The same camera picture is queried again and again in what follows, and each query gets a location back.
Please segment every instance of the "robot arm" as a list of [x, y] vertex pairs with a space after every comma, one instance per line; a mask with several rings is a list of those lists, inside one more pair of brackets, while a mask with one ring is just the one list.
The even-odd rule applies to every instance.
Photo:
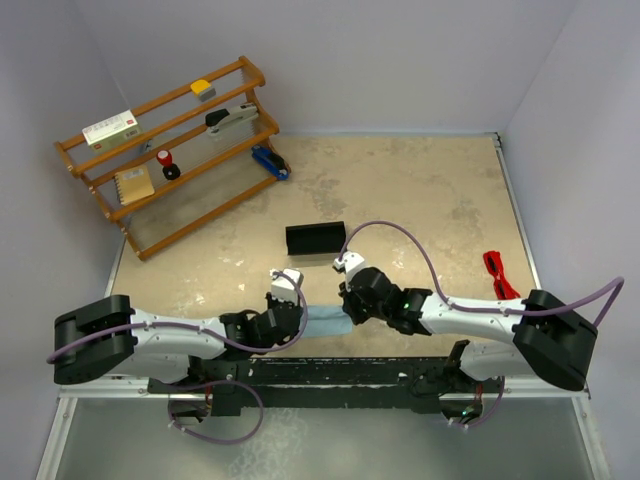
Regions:
[[[302, 284], [300, 272], [285, 270], [284, 273], [298, 286]], [[114, 327], [141, 324], [146, 328], [98, 335], [96, 340], [58, 355], [53, 361], [54, 380], [57, 384], [69, 385], [95, 380], [103, 375], [133, 375], [175, 383], [187, 377], [198, 361], [196, 359], [249, 358], [250, 352], [228, 346], [218, 338], [202, 334], [202, 330], [213, 331], [247, 347], [281, 345], [286, 339], [293, 338], [300, 328], [302, 308], [299, 298], [293, 285], [278, 277], [271, 282], [271, 291], [266, 299], [267, 310], [263, 313], [244, 310], [195, 320], [133, 309], [126, 295], [104, 298], [56, 319], [56, 350]], [[165, 327], [156, 329], [154, 324], [165, 324]]]
[[[354, 252], [336, 259], [345, 275], [340, 285], [343, 310], [354, 324], [378, 318], [405, 335], [455, 333], [494, 342], [458, 342], [450, 363], [475, 381], [504, 375], [537, 375], [566, 390], [584, 388], [597, 329], [575, 311], [545, 317], [467, 313], [454, 310], [431, 290], [401, 290]], [[548, 310], [564, 304], [542, 290], [527, 299], [484, 301], [450, 298], [469, 307]]]

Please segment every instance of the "gray wall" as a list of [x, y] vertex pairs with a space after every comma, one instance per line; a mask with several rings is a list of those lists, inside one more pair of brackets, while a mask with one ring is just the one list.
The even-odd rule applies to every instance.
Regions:
[[247, 55], [283, 131], [506, 127], [576, 0], [77, 0], [139, 104]]
[[615, 275], [627, 279], [601, 326], [589, 375], [620, 479], [640, 477], [638, 19], [637, 0], [577, 7], [505, 136], [543, 285], [571, 300]]
[[33, 478], [57, 388], [53, 320], [99, 298], [119, 232], [52, 142], [126, 107], [77, 7], [0, 6], [0, 465]]

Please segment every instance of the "red sunglasses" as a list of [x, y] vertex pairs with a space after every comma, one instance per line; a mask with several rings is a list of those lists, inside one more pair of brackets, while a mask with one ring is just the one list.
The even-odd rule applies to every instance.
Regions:
[[504, 276], [504, 267], [500, 259], [500, 252], [492, 250], [482, 255], [487, 271], [493, 276], [493, 289], [499, 300], [520, 298], [520, 294], [511, 286]]

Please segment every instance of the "spiral notebook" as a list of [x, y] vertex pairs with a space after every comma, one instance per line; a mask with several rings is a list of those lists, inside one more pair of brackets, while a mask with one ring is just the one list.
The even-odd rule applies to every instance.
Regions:
[[155, 193], [146, 165], [118, 172], [114, 181], [120, 203], [125, 206]]

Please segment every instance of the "light blue cloth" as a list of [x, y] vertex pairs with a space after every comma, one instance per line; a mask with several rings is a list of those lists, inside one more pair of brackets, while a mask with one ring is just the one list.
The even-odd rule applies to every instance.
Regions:
[[353, 330], [349, 315], [337, 305], [309, 305], [309, 323], [302, 338], [345, 335]]

